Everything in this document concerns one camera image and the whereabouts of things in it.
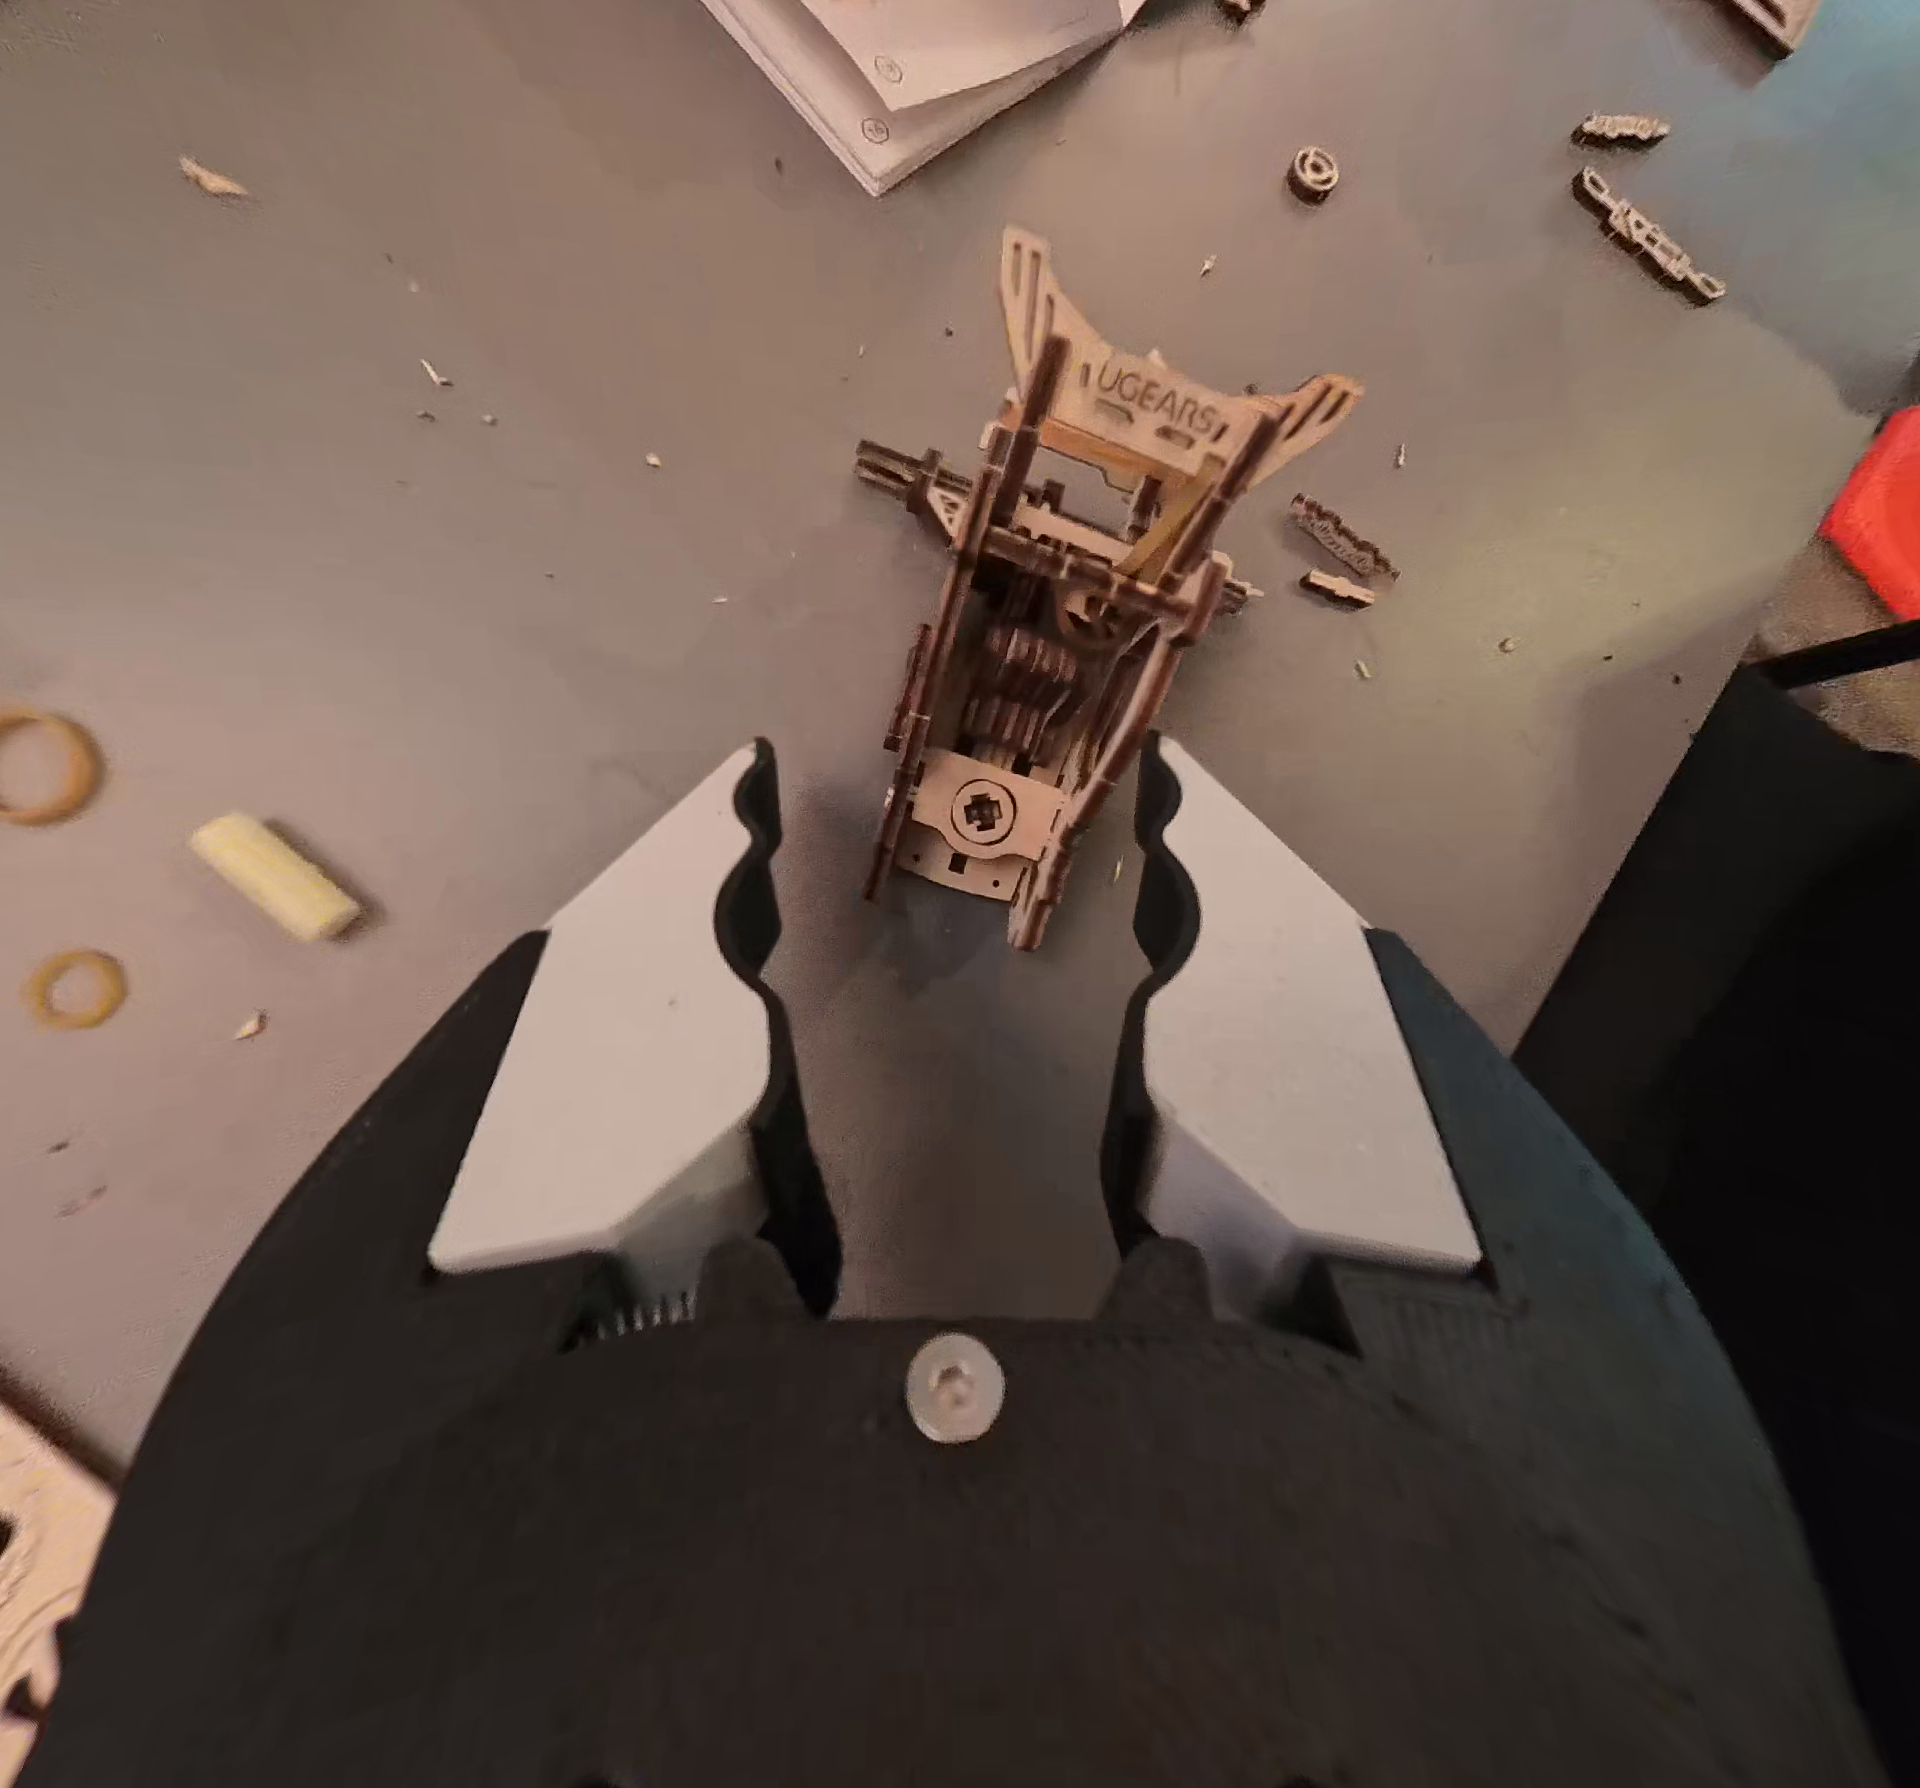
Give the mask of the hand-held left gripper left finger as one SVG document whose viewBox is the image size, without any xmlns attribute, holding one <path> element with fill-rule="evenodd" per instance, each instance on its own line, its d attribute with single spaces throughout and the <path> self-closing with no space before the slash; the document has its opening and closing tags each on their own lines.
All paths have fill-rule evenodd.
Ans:
<svg viewBox="0 0 1920 1788">
<path fill-rule="evenodd" d="M 758 1236 L 803 1310 L 833 1313 L 839 1226 L 762 978 L 776 847 L 776 754 L 758 737 L 549 917 L 436 1271 L 608 1257 L 643 1313 L 687 1316 L 708 1252 Z"/>
</svg>

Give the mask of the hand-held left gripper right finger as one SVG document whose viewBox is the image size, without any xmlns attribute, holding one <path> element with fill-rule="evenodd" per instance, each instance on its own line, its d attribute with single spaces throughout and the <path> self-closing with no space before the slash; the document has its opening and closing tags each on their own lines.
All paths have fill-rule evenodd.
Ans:
<svg viewBox="0 0 1920 1788">
<path fill-rule="evenodd" d="M 1146 978 L 1098 1148 L 1116 1248 L 1193 1245 L 1223 1321 L 1287 1319 L 1323 1262 L 1471 1278 L 1368 920 L 1172 737 L 1143 746 L 1135 839 Z"/>
</svg>

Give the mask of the wooden model vehicle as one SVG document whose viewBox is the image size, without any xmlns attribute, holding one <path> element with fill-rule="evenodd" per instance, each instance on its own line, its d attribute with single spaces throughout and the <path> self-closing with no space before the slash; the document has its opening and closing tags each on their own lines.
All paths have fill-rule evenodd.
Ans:
<svg viewBox="0 0 1920 1788">
<path fill-rule="evenodd" d="M 1219 547 L 1229 511 L 1362 389 L 1314 374 L 1227 393 L 1126 351 L 1023 226 L 1000 233 L 995 292 L 1011 384 L 977 474 L 878 441 L 853 460 L 949 556 L 882 737 L 894 770 L 862 897 L 919 878 L 1003 905 L 1008 948 L 1035 953 L 1181 662 L 1251 598 Z"/>
</svg>

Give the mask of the slender wooden frame part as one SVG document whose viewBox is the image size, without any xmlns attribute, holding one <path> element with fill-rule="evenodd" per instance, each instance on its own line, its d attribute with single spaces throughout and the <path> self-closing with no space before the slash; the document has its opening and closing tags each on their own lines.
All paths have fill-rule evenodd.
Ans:
<svg viewBox="0 0 1920 1788">
<path fill-rule="evenodd" d="M 1581 168 L 1571 175 L 1571 199 L 1594 218 L 1609 244 L 1635 258 L 1639 268 L 1668 292 L 1703 309 L 1726 300 L 1729 286 L 1703 270 L 1693 255 L 1668 235 L 1665 226 L 1612 193 L 1612 186 L 1594 168 Z"/>
</svg>

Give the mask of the pale yellow wax stick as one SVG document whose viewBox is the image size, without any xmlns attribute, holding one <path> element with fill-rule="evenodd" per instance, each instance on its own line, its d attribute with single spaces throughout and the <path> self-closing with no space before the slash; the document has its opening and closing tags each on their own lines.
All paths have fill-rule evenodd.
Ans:
<svg viewBox="0 0 1920 1788">
<path fill-rule="evenodd" d="M 188 837 L 188 852 L 294 942 L 343 937 L 365 914 L 347 889 L 256 817 L 204 821 Z"/>
</svg>

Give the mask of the tan rubber band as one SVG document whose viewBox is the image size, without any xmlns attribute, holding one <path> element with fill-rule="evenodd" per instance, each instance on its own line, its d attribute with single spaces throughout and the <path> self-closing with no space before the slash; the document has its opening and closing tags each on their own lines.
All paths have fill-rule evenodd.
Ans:
<svg viewBox="0 0 1920 1788">
<path fill-rule="evenodd" d="M 2 741 L 34 730 L 62 750 L 62 779 L 46 798 L 2 798 L 2 821 L 14 829 L 57 829 L 89 808 L 108 768 L 98 743 L 77 721 L 43 710 L 2 710 Z"/>
<path fill-rule="evenodd" d="M 19 1003 L 51 1033 L 89 1033 L 124 1007 L 127 975 L 108 953 L 57 953 L 34 963 Z"/>
</svg>

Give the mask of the wooden sheet gear cutouts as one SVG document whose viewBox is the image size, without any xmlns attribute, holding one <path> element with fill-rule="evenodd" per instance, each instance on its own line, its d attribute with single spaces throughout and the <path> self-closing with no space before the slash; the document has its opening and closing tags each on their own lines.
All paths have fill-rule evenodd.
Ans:
<svg viewBox="0 0 1920 1788">
<path fill-rule="evenodd" d="M 62 1635 L 108 1537 L 109 1489 L 2 1405 L 2 1783 L 62 1685 Z"/>
</svg>

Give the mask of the red object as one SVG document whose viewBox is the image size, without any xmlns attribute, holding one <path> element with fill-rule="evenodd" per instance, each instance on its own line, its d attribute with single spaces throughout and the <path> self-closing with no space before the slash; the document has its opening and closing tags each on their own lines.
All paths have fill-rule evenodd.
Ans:
<svg viewBox="0 0 1920 1788">
<path fill-rule="evenodd" d="M 1916 621 L 1916 408 L 1881 421 L 1821 538 L 1896 621 Z"/>
</svg>

